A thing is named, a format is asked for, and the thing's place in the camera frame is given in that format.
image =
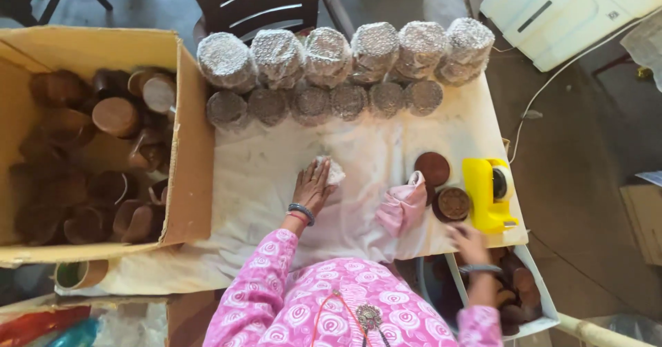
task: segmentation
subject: woman's left hand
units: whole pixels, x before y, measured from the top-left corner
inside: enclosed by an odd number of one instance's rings
[[[318,167],[317,170],[315,170],[316,166],[317,160],[313,160],[308,169],[299,172],[292,197],[293,203],[305,206],[314,216],[319,214],[329,195],[336,189],[335,185],[327,186],[331,166],[329,159],[324,158],[321,167]]]

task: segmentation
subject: pink floral top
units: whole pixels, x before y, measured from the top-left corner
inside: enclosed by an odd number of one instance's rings
[[[374,347],[502,346],[499,312],[470,307],[458,315],[459,343],[435,309],[394,276],[369,260],[331,259],[288,274],[299,239],[279,229],[268,234],[223,295],[207,329],[204,347],[365,346],[363,333],[340,299],[356,309],[381,310],[382,323],[368,331]]]

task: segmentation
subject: woman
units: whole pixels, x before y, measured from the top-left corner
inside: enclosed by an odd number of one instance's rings
[[[459,343],[433,307],[378,263],[337,258],[289,273],[301,233],[335,189],[328,172],[324,160],[299,173],[281,228],[260,242],[223,295],[203,346],[501,346],[490,272],[470,273]],[[454,227],[448,230],[464,260],[486,268],[482,233]]]

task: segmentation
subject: bubble-wrapped stack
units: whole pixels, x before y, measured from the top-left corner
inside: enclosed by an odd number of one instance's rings
[[[432,114],[442,103],[442,86],[435,81],[411,83],[404,90],[404,100],[411,114],[423,117]]]
[[[445,54],[448,39],[437,22],[412,21],[398,33],[400,55],[395,62],[396,76],[421,80],[434,72]]]
[[[453,21],[446,35],[448,55],[441,59],[434,74],[444,85],[459,87],[487,68],[494,34],[479,21],[464,17]]]
[[[331,112],[343,121],[359,118],[368,105],[368,93],[361,86],[345,84],[331,90]]]
[[[404,108],[404,94],[400,85],[393,82],[377,83],[368,92],[370,112],[377,118],[390,119]]]
[[[291,31],[261,30],[250,49],[258,67],[259,80],[269,89],[291,89],[303,77],[303,46]]]
[[[290,111],[299,124],[307,127],[324,124],[328,120],[330,109],[328,91],[303,85],[294,90]]]
[[[332,89],[352,71],[352,51],[335,29],[322,27],[310,32],[305,42],[306,79],[313,85]]]
[[[250,49],[230,33],[212,33],[198,45],[198,64],[214,86],[237,94],[251,91],[258,72]]]
[[[244,130],[250,122],[248,106],[236,93],[221,90],[207,101],[207,120],[219,129]]]
[[[292,90],[254,89],[248,98],[248,113],[266,126],[280,124],[287,117]]]
[[[398,31],[388,22],[361,25],[352,37],[352,79],[359,84],[381,82],[398,60]]]

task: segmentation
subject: bracelet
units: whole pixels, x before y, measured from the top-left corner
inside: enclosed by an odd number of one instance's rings
[[[300,205],[298,203],[291,203],[287,207],[287,211],[292,211],[292,210],[300,211],[300,212],[304,213],[306,216],[308,216],[308,219],[310,219],[310,221],[308,222],[309,227],[312,226],[313,224],[315,224],[315,216],[305,206]]]
[[[287,213],[285,213],[285,215],[286,216],[293,216],[293,217],[299,219],[303,224],[308,224],[308,222],[306,222],[302,217],[300,217],[298,214],[292,213],[291,211],[288,211]]]
[[[494,272],[495,274],[500,274],[502,272],[500,267],[495,266],[493,264],[484,264],[477,266],[472,266],[468,264],[466,266],[461,266],[458,269],[462,274],[469,274],[471,272]]]

